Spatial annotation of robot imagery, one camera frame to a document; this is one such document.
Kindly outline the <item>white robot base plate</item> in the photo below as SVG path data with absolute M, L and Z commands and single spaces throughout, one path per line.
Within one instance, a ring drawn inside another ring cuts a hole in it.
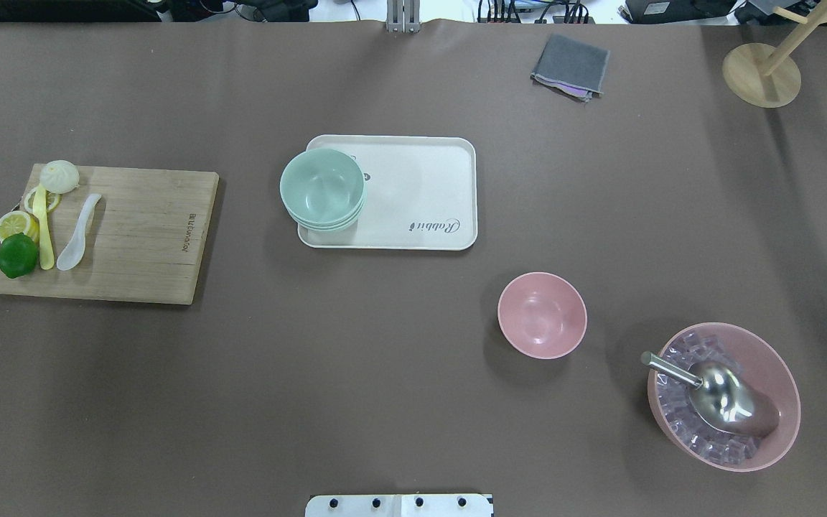
M 479 493 L 408 493 L 318 495 L 305 516 L 493 516 L 491 495 Z

